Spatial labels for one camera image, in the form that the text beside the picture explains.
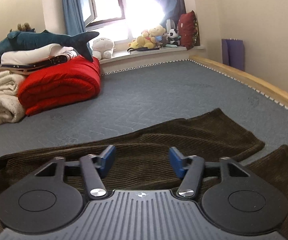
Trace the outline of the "cream folded blanket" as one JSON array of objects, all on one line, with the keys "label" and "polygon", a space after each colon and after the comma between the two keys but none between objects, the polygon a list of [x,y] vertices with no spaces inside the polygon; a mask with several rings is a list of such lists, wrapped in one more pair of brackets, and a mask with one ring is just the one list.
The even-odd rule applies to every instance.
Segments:
[{"label": "cream folded blanket", "polygon": [[0,125],[19,122],[25,116],[25,109],[18,99],[20,85],[25,76],[8,70],[0,72]]}]

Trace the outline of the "red folded blanket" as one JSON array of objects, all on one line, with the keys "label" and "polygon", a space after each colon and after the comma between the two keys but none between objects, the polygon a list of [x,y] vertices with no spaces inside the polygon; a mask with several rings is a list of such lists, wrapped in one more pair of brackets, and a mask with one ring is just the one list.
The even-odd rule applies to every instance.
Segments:
[{"label": "red folded blanket", "polygon": [[92,99],[100,93],[100,61],[82,56],[30,74],[19,86],[18,100],[25,115]]}]

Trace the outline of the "purple folded mat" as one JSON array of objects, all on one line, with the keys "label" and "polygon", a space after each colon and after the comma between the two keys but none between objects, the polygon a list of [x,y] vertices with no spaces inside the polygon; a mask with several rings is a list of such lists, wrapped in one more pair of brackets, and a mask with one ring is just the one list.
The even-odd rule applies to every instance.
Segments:
[{"label": "purple folded mat", "polygon": [[243,40],[222,39],[222,63],[239,69],[245,70],[245,47]]}]

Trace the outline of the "blue shark plush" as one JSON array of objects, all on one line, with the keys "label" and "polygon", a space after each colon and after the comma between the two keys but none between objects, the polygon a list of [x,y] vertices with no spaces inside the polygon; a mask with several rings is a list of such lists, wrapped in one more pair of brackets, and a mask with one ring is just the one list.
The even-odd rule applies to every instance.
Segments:
[{"label": "blue shark plush", "polygon": [[0,56],[9,51],[27,51],[42,48],[49,44],[72,47],[78,54],[92,62],[92,51],[88,42],[98,37],[97,31],[86,31],[77,35],[54,34],[47,30],[41,33],[12,31],[0,41]]}]

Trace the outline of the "window frame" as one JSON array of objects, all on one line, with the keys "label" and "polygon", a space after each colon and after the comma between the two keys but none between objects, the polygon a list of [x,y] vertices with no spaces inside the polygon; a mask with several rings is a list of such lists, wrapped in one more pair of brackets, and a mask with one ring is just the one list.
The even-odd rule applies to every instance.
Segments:
[{"label": "window frame", "polygon": [[87,28],[124,20],[124,0],[81,0],[83,20]]}]

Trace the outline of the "white plush toy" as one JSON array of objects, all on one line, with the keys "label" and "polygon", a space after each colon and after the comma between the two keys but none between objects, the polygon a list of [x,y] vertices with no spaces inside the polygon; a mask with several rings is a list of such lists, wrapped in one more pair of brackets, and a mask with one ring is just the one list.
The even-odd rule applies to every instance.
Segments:
[{"label": "white plush toy", "polygon": [[92,55],[98,60],[110,59],[113,56],[114,42],[109,38],[98,38],[92,44]]}]

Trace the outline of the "brown corduroy pants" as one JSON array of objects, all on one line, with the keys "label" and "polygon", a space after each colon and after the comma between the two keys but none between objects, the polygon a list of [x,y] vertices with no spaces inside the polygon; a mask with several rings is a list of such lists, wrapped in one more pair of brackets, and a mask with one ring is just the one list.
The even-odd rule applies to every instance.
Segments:
[{"label": "brown corduroy pants", "polygon": [[[242,161],[261,151],[265,142],[239,126],[221,109],[190,119],[174,119],[136,132],[61,147],[40,148],[0,157],[0,194],[53,157],[78,160],[116,146],[114,165],[104,179],[109,189],[172,189],[180,185],[168,162],[168,149],[177,147],[184,155],[199,155],[205,161],[231,157]],[[278,188],[288,199],[288,145],[247,165],[252,172]],[[288,237],[288,216],[281,233]]]}]

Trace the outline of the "panda plush toy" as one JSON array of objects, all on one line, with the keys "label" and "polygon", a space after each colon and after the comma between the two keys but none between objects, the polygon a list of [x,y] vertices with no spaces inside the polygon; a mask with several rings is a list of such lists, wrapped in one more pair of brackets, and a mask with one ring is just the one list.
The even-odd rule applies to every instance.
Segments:
[{"label": "panda plush toy", "polygon": [[180,40],[181,36],[179,35],[177,29],[170,29],[168,34],[167,34],[167,40],[168,44],[174,45],[174,46],[180,46]]}]

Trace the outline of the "yellow plush bear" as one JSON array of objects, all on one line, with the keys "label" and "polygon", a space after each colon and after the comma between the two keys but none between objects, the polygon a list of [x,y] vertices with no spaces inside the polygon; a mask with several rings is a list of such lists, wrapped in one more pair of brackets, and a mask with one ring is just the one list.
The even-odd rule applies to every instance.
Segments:
[{"label": "yellow plush bear", "polygon": [[128,52],[154,50],[163,47],[166,41],[166,29],[162,25],[145,30],[128,44]]}]

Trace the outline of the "wooden bed frame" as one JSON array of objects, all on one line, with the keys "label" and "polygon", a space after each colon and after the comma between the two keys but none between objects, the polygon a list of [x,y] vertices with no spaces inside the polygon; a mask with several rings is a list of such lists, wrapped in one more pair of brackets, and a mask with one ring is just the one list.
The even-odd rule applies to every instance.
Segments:
[{"label": "wooden bed frame", "polygon": [[246,72],[243,72],[241,70],[234,69],[227,65],[218,63],[216,61],[211,61],[197,56],[192,57],[190,61],[199,64],[204,68],[224,75],[230,79],[233,79],[237,82],[240,82],[288,110],[288,93],[277,88],[276,86],[258,77],[247,74]]}]

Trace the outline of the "blue curtain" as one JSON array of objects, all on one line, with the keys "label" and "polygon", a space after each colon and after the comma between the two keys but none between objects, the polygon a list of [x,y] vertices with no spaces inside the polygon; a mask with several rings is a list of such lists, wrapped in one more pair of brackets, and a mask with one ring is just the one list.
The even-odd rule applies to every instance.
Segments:
[{"label": "blue curtain", "polygon": [[85,32],[81,0],[62,0],[67,34],[75,36]]}]

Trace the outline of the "dark red cushion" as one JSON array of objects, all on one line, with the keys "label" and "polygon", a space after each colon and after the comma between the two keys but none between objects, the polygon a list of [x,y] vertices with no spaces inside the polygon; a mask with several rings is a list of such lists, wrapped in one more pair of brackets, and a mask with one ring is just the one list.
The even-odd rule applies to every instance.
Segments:
[{"label": "dark red cushion", "polygon": [[178,32],[181,36],[180,44],[187,50],[190,50],[195,46],[200,46],[199,25],[193,10],[180,16]]}]

